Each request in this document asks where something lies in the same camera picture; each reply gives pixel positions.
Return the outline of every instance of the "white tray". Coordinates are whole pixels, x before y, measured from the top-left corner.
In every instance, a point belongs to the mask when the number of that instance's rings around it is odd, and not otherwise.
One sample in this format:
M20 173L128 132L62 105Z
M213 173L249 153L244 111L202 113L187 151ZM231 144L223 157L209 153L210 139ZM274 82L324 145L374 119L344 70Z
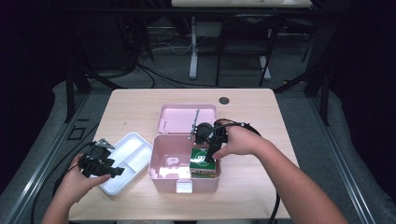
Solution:
M128 133L109 156L115 160L112 167L125 168L122 175L110 178L100 187L108 195L120 194L149 164L152 145L138 133Z

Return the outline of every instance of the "person's left hand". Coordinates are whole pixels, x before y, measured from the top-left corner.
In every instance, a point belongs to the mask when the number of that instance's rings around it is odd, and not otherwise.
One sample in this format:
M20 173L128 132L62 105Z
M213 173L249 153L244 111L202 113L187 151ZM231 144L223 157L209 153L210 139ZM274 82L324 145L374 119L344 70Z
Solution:
M70 207L84 197L90 189L105 183L111 177L111 175L102 175L94 178L85 177L78 167L78 161L82 156L83 154L78 154L73 159L70 164L71 170L64 176L54 196L54 198L59 199L58 202L66 203Z

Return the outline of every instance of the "pink box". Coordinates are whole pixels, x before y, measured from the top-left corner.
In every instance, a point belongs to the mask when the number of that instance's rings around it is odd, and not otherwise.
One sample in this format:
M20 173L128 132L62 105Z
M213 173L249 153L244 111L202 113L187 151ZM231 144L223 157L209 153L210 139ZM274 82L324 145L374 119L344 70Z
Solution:
M217 118L214 105L163 105L148 168L159 192L214 192L218 188L220 162L214 178L192 178L190 155L194 147L192 126L202 122L213 124Z

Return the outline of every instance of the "green object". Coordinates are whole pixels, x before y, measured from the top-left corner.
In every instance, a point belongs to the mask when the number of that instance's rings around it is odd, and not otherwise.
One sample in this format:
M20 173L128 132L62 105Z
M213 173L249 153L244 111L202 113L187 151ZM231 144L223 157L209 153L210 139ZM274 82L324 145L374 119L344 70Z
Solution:
M216 173L216 162L206 162L207 148L196 148L191 150L190 172L191 177L208 178L214 177Z

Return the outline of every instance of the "container lid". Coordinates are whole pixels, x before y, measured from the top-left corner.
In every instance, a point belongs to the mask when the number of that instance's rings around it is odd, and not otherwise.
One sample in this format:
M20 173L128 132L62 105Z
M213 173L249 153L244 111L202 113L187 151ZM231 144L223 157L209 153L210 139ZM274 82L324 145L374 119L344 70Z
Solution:
M149 164L152 145L138 133L128 133L108 156L114 160L112 167L124 168L122 175L116 175L100 185L108 195L120 194Z
M214 105L163 105L158 121L159 133L191 133L193 125L217 119Z

